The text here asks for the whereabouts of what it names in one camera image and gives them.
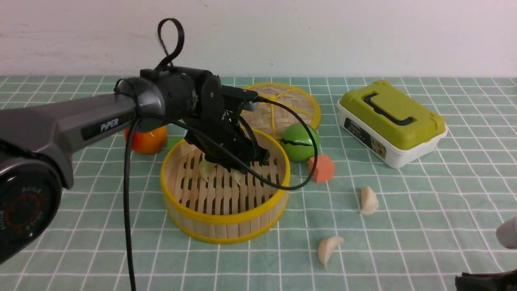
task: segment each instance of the green lid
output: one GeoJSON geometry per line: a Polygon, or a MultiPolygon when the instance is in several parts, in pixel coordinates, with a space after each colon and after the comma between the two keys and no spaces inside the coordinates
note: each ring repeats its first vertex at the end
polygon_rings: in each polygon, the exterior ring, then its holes
{"type": "Polygon", "coordinates": [[[350,113],[400,150],[445,132],[445,121],[385,80],[349,91],[339,101],[350,113]]]}

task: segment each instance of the black cable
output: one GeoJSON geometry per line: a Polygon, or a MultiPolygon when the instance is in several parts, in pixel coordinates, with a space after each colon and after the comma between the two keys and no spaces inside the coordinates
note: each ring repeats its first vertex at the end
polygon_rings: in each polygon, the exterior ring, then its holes
{"type": "Polygon", "coordinates": [[[259,155],[259,142],[257,142],[257,138],[253,134],[253,130],[251,129],[251,126],[246,122],[246,120],[239,115],[239,121],[244,126],[244,129],[248,133],[248,136],[251,139],[251,143],[253,144],[253,158],[256,158],[259,155]]]}
{"type": "MultiPolygon", "coordinates": [[[[167,19],[163,19],[162,21],[160,21],[160,23],[158,25],[158,39],[159,39],[160,44],[162,45],[162,48],[163,48],[163,50],[164,50],[164,52],[166,54],[166,57],[164,59],[162,59],[162,61],[155,68],[156,71],[160,72],[160,71],[166,70],[168,63],[171,64],[171,68],[172,68],[172,66],[173,66],[172,60],[175,59],[180,54],[181,50],[183,49],[183,45],[184,45],[184,42],[185,42],[185,32],[183,30],[183,27],[182,27],[181,23],[179,21],[177,21],[176,19],[174,19],[174,18],[167,18],[167,19]],[[178,43],[176,45],[176,49],[174,50],[174,52],[172,54],[168,53],[167,48],[165,47],[165,44],[163,43],[163,40],[162,40],[162,37],[161,37],[161,29],[162,29],[164,23],[167,22],[167,21],[172,21],[176,25],[176,28],[178,30],[178,43]]],[[[261,182],[263,182],[263,183],[265,183],[265,184],[267,184],[267,185],[269,185],[271,187],[274,187],[276,189],[286,190],[286,191],[292,191],[292,190],[300,189],[303,186],[307,185],[307,183],[309,183],[309,181],[311,180],[312,176],[314,175],[314,173],[316,171],[316,167],[313,166],[311,171],[310,171],[310,173],[309,173],[309,175],[308,175],[308,177],[305,179],[305,181],[303,181],[302,183],[300,183],[300,184],[298,184],[296,186],[282,186],[282,185],[277,185],[275,183],[272,183],[271,181],[265,179],[260,174],[258,174],[254,170],[252,170],[248,165],[246,165],[238,157],[236,157],[230,151],[225,149],[223,146],[219,145],[217,142],[215,142],[213,139],[208,137],[202,131],[200,131],[200,130],[198,130],[198,129],[190,126],[190,125],[187,125],[185,123],[179,122],[177,120],[169,119],[169,118],[164,117],[162,115],[158,115],[158,114],[142,114],[141,110],[140,110],[140,103],[138,102],[138,97],[136,95],[136,91],[134,89],[133,84],[131,82],[128,82],[128,84],[129,84],[129,86],[130,86],[130,88],[132,90],[132,95],[131,95],[131,94],[119,91],[118,85],[119,85],[119,83],[121,81],[123,81],[123,79],[119,79],[116,82],[115,89],[114,89],[115,93],[122,94],[122,95],[125,95],[125,96],[128,96],[128,97],[132,98],[134,100],[135,109],[136,109],[135,110],[136,111],[136,118],[131,123],[131,127],[129,129],[129,134],[128,134],[127,141],[126,141],[126,148],[125,148],[125,153],[124,153],[124,179],[123,179],[123,188],[124,188],[123,189],[124,229],[125,229],[125,233],[126,233],[126,252],[127,252],[128,272],[129,272],[129,281],[130,281],[130,285],[131,285],[131,291],[136,291],[136,282],[135,282],[134,267],[133,267],[133,250],[132,250],[132,243],[131,243],[131,225],[130,225],[130,223],[131,223],[130,220],[131,219],[130,219],[130,213],[129,213],[129,177],[130,177],[131,144],[132,144],[133,135],[135,133],[135,130],[136,130],[137,126],[139,125],[139,123],[144,118],[146,118],[146,117],[158,118],[158,119],[161,119],[161,120],[163,120],[163,121],[165,121],[167,123],[174,124],[176,126],[179,126],[181,128],[184,128],[186,130],[192,131],[192,132],[200,135],[205,140],[210,142],[213,146],[216,146],[220,150],[225,152],[235,162],[237,162],[241,166],[243,166],[244,169],[246,169],[248,172],[250,172],[252,174],[252,176],[257,178],[259,181],[261,181],[261,182]]],[[[269,99],[266,99],[266,98],[263,98],[263,97],[259,97],[258,100],[261,101],[261,102],[270,103],[270,104],[273,104],[273,105],[276,105],[276,106],[279,106],[279,107],[285,109],[287,112],[291,113],[303,125],[303,127],[305,128],[305,130],[309,134],[309,137],[310,137],[311,142],[312,142],[312,146],[314,148],[314,165],[316,165],[317,157],[318,157],[317,144],[316,144],[316,141],[315,141],[315,139],[314,139],[314,137],[313,137],[313,135],[312,135],[308,125],[305,124],[303,119],[300,116],[298,116],[291,108],[287,107],[284,104],[281,104],[281,103],[278,103],[278,102],[275,102],[275,101],[272,101],[272,100],[269,100],[269,99]]],[[[239,111],[238,112],[240,112],[240,110],[242,110],[243,106],[244,105],[241,105],[239,107],[239,111]]],[[[250,128],[249,124],[244,119],[242,119],[242,117],[240,117],[240,116],[239,116],[239,120],[241,121],[241,123],[245,127],[246,131],[248,132],[248,135],[250,136],[250,139],[251,139],[251,141],[253,143],[253,148],[254,148],[255,154],[256,154],[257,148],[255,146],[258,147],[258,143],[256,141],[256,137],[254,136],[253,131],[251,131],[251,128],[250,128]]]]}
{"type": "MultiPolygon", "coordinates": [[[[309,134],[309,137],[311,138],[311,141],[312,141],[312,146],[313,146],[313,149],[314,149],[314,165],[316,165],[316,163],[317,163],[317,156],[318,156],[318,148],[317,148],[316,141],[314,140],[314,137],[312,136],[312,133],[309,130],[308,125],[305,124],[305,122],[291,108],[285,106],[284,104],[277,103],[277,102],[274,102],[274,101],[269,101],[269,100],[268,100],[268,103],[273,103],[275,105],[278,105],[279,107],[284,108],[289,113],[293,114],[295,116],[295,118],[298,119],[298,121],[304,126],[304,128],[306,129],[306,131],[309,134]]],[[[307,185],[307,183],[309,183],[309,181],[311,180],[312,176],[314,175],[314,172],[316,171],[316,167],[312,167],[312,169],[311,169],[309,175],[307,176],[307,178],[302,183],[300,183],[300,184],[298,184],[296,186],[282,186],[282,185],[278,185],[276,183],[273,183],[273,182],[267,180],[262,175],[260,175],[257,172],[255,172],[248,165],[246,165],[243,161],[241,161],[237,156],[232,154],[229,150],[227,150],[224,147],[222,147],[220,144],[218,144],[216,141],[211,139],[208,135],[206,135],[204,132],[200,131],[197,128],[194,128],[194,127],[192,127],[192,126],[190,126],[188,124],[179,122],[177,120],[169,119],[169,118],[164,117],[164,116],[159,115],[159,114],[146,113],[146,114],[142,115],[142,118],[161,119],[161,120],[163,120],[163,121],[165,121],[167,123],[174,124],[174,125],[179,126],[179,127],[183,128],[183,129],[186,129],[186,130],[194,132],[195,134],[197,134],[197,135],[201,136],[202,138],[206,139],[214,147],[218,147],[221,151],[223,151],[225,154],[227,154],[231,159],[233,159],[235,162],[237,162],[238,164],[243,166],[243,168],[246,169],[246,171],[248,171],[252,176],[257,178],[259,181],[261,181],[264,184],[267,184],[267,185],[269,185],[269,186],[271,186],[273,188],[279,189],[279,190],[293,191],[293,190],[298,190],[298,189],[302,188],[303,186],[307,185]]]]}
{"type": "Polygon", "coordinates": [[[140,118],[136,118],[131,124],[129,135],[126,142],[126,151],[124,153],[124,181],[123,181],[123,201],[124,201],[124,230],[126,232],[126,252],[128,259],[128,272],[131,290],[136,291],[136,281],[134,277],[133,268],[133,247],[131,244],[131,219],[129,216],[129,176],[130,176],[130,160],[131,160],[131,144],[133,141],[133,134],[136,127],[140,123],[140,118]]]}
{"type": "MultiPolygon", "coordinates": [[[[122,92],[119,92],[119,93],[121,93],[123,95],[126,95],[126,96],[131,96],[131,95],[128,95],[126,93],[122,93],[122,92]]],[[[289,113],[291,113],[303,125],[303,127],[305,128],[305,130],[309,134],[309,137],[310,137],[310,139],[312,141],[312,146],[314,148],[314,165],[316,165],[317,164],[317,156],[318,156],[317,144],[316,144],[314,136],[312,135],[308,125],[305,124],[303,119],[298,114],[296,114],[291,108],[285,106],[284,104],[281,104],[281,103],[278,103],[278,102],[275,102],[275,101],[271,101],[271,100],[265,99],[265,98],[261,98],[260,101],[265,102],[265,103],[270,103],[270,104],[279,106],[279,107],[287,110],[289,113]]],[[[142,119],[147,118],[147,117],[161,119],[161,120],[163,120],[163,121],[165,121],[167,123],[174,124],[174,125],[179,126],[179,127],[183,128],[183,129],[192,131],[192,132],[200,135],[201,137],[206,139],[208,142],[210,142],[212,145],[218,147],[220,150],[225,152],[235,162],[241,164],[241,166],[243,166],[247,171],[249,171],[252,174],[252,176],[254,176],[255,178],[257,178],[260,181],[262,181],[263,183],[265,183],[265,184],[267,184],[267,185],[269,185],[269,186],[271,186],[273,188],[276,188],[276,189],[287,190],[287,191],[292,191],[292,190],[300,189],[303,186],[305,186],[307,183],[309,183],[309,181],[311,180],[312,176],[314,175],[314,172],[316,171],[316,167],[313,166],[311,171],[310,171],[310,173],[309,173],[309,175],[305,179],[305,181],[303,181],[302,183],[300,183],[300,184],[298,184],[296,186],[282,186],[282,185],[278,185],[278,184],[273,183],[273,182],[265,179],[264,177],[262,177],[260,174],[258,174],[253,169],[251,169],[248,165],[246,165],[243,161],[241,161],[238,157],[236,157],[230,151],[228,151],[223,146],[218,144],[216,141],[214,141],[213,139],[208,137],[204,132],[202,132],[202,131],[200,131],[200,130],[198,130],[198,129],[196,129],[196,128],[188,125],[188,124],[179,122],[177,120],[169,119],[169,118],[164,117],[164,116],[159,115],[159,114],[147,113],[147,114],[137,115],[136,119],[131,124],[131,127],[129,129],[128,138],[127,138],[127,141],[126,141],[126,151],[125,151],[125,156],[124,156],[124,182],[123,182],[123,186],[124,186],[124,190],[123,190],[123,192],[124,192],[124,228],[125,228],[125,232],[126,232],[126,251],[127,251],[127,259],[128,259],[129,280],[130,280],[130,283],[131,283],[131,290],[132,291],[136,291],[136,283],[135,283],[134,268],[133,268],[133,255],[132,255],[132,245],[131,245],[131,226],[130,226],[130,213],[129,213],[129,177],[130,177],[131,143],[132,143],[132,140],[133,140],[133,135],[134,135],[136,127],[138,126],[138,124],[140,123],[140,121],[142,119]]]]}

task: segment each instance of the bamboo steamer lid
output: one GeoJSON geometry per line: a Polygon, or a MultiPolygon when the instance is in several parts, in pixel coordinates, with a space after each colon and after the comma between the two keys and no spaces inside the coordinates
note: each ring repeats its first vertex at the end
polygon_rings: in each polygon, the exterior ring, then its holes
{"type": "MultiPolygon", "coordinates": [[[[266,165],[253,163],[259,175],[289,186],[291,166],[273,138],[254,129],[258,144],[269,151],[266,165]]],[[[282,216],[289,193],[278,190],[247,173],[240,183],[220,165],[208,176],[200,175],[204,158],[185,139],[167,154],[160,183],[167,212],[176,226],[196,240],[214,244],[244,242],[269,230],[282,216]]]]}
{"type": "MultiPolygon", "coordinates": [[[[316,100],[306,91],[287,84],[260,83],[245,87],[256,91],[264,98],[282,103],[298,114],[313,129],[321,120],[321,109],[316,100]]],[[[243,111],[241,116],[251,128],[260,130],[278,140],[286,128],[299,121],[287,110],[268,103],[261,103],[255,111],[243,111]]]]}

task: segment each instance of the orange cube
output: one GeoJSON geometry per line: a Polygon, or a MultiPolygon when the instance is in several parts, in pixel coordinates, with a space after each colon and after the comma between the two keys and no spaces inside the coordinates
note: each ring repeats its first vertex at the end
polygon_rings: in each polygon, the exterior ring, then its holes
{"type": "MultiPolygon", "coordinates": [[[[309,159],[309,173],[314,166],[314,157],[309,159]]],[[[316,170],[314,171],[314,175],[312,179],[316,183],[326,182],[334,178],[334,171],[336,170],[336,165],[330,160],[328,155],[321,154],[318,155],[318,161],[316,165],[316,170]]]]}

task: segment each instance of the label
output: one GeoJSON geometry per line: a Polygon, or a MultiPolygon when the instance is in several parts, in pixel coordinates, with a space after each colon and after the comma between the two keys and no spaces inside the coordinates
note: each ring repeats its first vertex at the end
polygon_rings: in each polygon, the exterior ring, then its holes
{"type": "Polygon", "coordinates": [[[31,228],[36,226],[38,224],[38,222],[40,222],[42,219],[43,219],[43,212],[40,211],[38,213],[38,215],[36,216],[36,218],[34,218],[34,220],[31,221],[31,223],[29,223],[28,225],[25,226],[25,229],[30,230],[31,228]]]}
{"type": "Polygon", "coordinates": [[[4,221],[4,213],[5,213],[4,210],[0,210],[0,230],[7,229],[7,227],[5,226],[5,221],[4,221]]]}
{"type": "Polygon", "coordinates": [[[125,113],[120,116],[110,118],[107,120],[103,120],[101,122],[94,123],[89,125],[81,130],[81,136],[83,139],[89,140],[96,136],[99,136],[105,132],[112,132],[113,129],[116,129],[133,119],[133,113],[125,113]]]}
{"type": "Polygon", "coordinates": [[[34,186],[25,186],[22,188],[22,193],[34,193],[34,194],[41,194],[43,190],[39,187],[34,186]]]}
{"type": "Polygon", "coordinates": [[[366,130],[362,129],[349,118],[345,119],[344,127],[357,139],[364,143],[364,145],[376,153],[381,159],[386,159],[386,147],[378,140],[373,138],[366,130]]]}

